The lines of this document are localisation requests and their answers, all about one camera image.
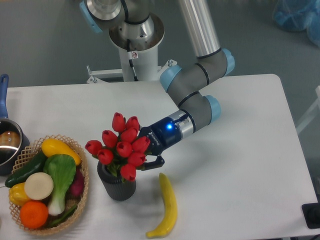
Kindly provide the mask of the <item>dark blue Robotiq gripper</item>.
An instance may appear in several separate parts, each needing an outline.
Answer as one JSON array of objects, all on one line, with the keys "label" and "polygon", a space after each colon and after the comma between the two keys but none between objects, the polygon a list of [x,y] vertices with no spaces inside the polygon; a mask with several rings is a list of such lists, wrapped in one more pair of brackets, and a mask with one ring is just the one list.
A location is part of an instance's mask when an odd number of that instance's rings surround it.
[{"label": "dark blue Robotiq gripper", "polygon": [[[164,150],[170,148],[182,140],[182,133],[172,118],[163,118],[156,123],[143,127],[138,135],[139,138],[147,137],[150,144],[147,154],[151,156],[160,155]],[[144,162],[142,171],[161,168],[165,164],[162,156],[157,156],[155,161]]]}]

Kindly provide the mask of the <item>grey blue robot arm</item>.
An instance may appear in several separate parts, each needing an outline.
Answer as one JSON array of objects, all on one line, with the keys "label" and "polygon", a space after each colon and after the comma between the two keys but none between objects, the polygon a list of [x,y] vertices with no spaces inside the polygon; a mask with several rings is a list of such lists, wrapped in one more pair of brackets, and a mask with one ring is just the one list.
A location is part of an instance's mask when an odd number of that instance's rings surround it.
[{"label": "grey blue robot arm", "polygon": [[118,48],[121,73],[126,82],[160,81],[178,110],[158,122],[144,127],[140,136],[150,141],[153,162],[142,164],[142,170],[164,164],[164,150],[192,135],[219,118],[221,107],[212,96],[200,90],[229,74],[235,60],[229,50],[221,48],[205,0],[178,2],[197,62],[188,68],[167,62],[158,65],[158,45],[164,37],[164,25],[150,11],[147,0],[83,0],[80,10],[90,28],[108,31]]}]

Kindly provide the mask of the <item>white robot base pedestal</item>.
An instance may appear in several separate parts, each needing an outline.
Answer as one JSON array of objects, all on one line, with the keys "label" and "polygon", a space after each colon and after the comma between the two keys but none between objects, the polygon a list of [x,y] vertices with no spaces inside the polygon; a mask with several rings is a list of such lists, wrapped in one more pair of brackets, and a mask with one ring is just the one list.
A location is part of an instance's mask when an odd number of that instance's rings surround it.
[{"label": "white robot base pedestal", "polygon": [[142,23],[123,21],[110,28],[108,34],[118,49],[121,68],[92,71],[87,66],[88,84],[120,77],[124,82],[158,81],[166,69],[177,65],[173,59],[158,65],[158,46],[164,38],[165,29],[161,19],[153,13]]}]

